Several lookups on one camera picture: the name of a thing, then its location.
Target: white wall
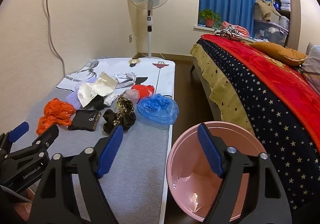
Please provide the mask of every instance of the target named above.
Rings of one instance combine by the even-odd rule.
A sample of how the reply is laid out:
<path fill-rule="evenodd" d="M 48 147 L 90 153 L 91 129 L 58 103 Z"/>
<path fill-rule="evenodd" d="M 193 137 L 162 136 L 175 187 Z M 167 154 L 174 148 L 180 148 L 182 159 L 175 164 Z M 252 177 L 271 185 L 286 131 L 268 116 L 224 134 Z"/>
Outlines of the white wall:
<path fill-rule="evenodd" d="M 199 0 L 168 0 L 153 10 L 152 52 L 189 55 L 192 45 L 203 32 L 194 31 Z M 147 52 L 146 10 L 138 10 L 138 51 Z"/>
<path fill-rule="evenodd" d="M 306 52 L 309 42 L 320 45 L 320 32 L 313 26 L 320 25 L 320 6 L 317 0 L 300 0 L 301 33 L 298 51 Z"/>
<path fill-rule="evenodd" d="M 49 0 L 49 11 L 53 42 L 67 73 L 92 58 L 136 54 L 128 41 L 136 10 L 127 0 Z M 42 0 L 1 4 L 1 132 L 20 124 L 63 77 L 61 62 L 49 48 L 47 30 Z"/>
<path fill-rule="evenodd" d="M 189 55 L 189 50 L 205 31 L 194 30 L 199 0 L 168 0 L 154 10 L 152 52 Z M 146 52 L 145 10 L 138 10 L 138 51 Z M 309 41 L 320 44 L 320 34 L 311 25 L 320 25 L 320 6 L 316 0 L 301 0 L 301 35 L 299 51 L 305 52 Z"/>

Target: fan pole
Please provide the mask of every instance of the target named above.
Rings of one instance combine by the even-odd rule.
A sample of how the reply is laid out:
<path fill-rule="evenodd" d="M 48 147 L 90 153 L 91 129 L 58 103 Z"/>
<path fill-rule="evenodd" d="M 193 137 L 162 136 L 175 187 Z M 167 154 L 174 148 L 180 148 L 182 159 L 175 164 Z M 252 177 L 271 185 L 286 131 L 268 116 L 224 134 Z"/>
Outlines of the fan pole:
<path fill-rule="evenodd" d="M 148 58 L 151 58 L 151 33 L 152 33 L 152 0 L 148 0 L 147 6 L 147 30 L 148 30 Z"/>
<path fill-rule="evenodd" d="M 148 58 L 151 58 L 151 32 L 148 32 Z"/>

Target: red plastic bag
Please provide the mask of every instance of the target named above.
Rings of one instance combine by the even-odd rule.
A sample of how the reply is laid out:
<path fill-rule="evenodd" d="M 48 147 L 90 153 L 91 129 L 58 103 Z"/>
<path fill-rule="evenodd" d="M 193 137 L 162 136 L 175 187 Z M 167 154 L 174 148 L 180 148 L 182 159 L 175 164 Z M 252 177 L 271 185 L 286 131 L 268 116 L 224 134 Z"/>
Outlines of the red plastic bag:
<path fill-rule="evenodd" d="M 70 117 L 75 112 L 76 110 L 71 104 L 54 98 L 45 105 L 44 116 L 39 119 L 36 133 L 42 134 L 55 123 L 70 126 L 72 123 Z"/>
<path fill-rule="evenodd" d="M 148 85 L 148 86 L 146 86 L 146 85 L 133 85 L 131 88 L 139 91 L 139 93 L 140 93 L 139 100 L 142 99 L 143 97 L 153 95 L 153 93 L 155 92 L 155 87 L 151 86 L 151 85 Z"/>

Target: red blanket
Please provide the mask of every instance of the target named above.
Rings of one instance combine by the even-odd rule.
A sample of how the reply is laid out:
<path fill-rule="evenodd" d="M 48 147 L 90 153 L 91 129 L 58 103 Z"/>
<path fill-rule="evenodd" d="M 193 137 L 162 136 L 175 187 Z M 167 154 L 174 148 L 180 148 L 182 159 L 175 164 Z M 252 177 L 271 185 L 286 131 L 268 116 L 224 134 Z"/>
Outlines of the red blanket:
<path fill-rule="evenodd" d="M 320 151 L 320 96 L 300 73 L 244 43 L 212 34 L 202 38 L 230 53 L 267 85 L 295 114 Z"/>

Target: pink basin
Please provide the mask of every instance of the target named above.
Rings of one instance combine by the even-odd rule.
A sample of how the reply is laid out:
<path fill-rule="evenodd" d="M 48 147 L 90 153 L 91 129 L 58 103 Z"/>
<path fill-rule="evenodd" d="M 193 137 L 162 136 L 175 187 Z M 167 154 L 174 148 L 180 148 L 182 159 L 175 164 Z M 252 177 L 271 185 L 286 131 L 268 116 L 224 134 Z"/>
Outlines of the pink basin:
<path fill-rule="evenodd" d="M 210 132 L 227 146 L 257 156 L 265 152 L 262 144 L 247 130 L 227 122 L 205 123 Z M 190 217 L 203 221 L 219 190 L 221 179 L 212 173 L 197 136 L 198 125 L 185 131 L 174 143 L 167 161 L 167 181 L 179 207 Z M 242 176 L 236 206 L 230 220 L 239 218 L 248 186 L 248 174 Z"/>

